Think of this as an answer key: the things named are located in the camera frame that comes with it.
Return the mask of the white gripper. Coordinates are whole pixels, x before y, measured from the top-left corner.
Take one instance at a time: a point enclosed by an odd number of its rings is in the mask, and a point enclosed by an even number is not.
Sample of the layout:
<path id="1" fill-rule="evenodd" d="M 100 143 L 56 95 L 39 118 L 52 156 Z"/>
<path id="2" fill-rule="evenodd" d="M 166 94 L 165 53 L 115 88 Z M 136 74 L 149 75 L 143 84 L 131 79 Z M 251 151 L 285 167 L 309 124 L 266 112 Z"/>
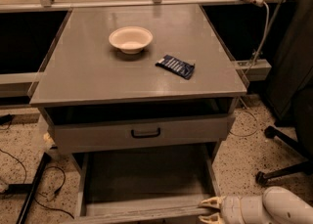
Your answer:
<path id="1" fill-rule="evenodd" d="M 212 197 L 201 201 L 199 207 L 221 208 L 222 217 L 219 213 L 200 215 L 199 220 L 204 224 L 224 224 L 224 221 L 225 224 L 271 224 L 271 216 L 260 196 Z"/>

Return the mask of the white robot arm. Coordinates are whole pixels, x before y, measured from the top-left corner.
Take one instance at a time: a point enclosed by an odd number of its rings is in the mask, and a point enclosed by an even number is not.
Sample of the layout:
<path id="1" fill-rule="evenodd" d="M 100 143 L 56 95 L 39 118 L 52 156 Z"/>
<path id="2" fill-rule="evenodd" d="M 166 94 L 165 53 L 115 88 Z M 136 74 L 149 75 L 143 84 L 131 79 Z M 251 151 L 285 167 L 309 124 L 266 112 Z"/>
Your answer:
<path id="1" fill-rule="evenodd" d="M 282 187 L 269 187 L 259 196 L 213 197 L 199 207 L 217 209 L 200 215 L 204 224 L 313 224 L 313 207 Z"/>

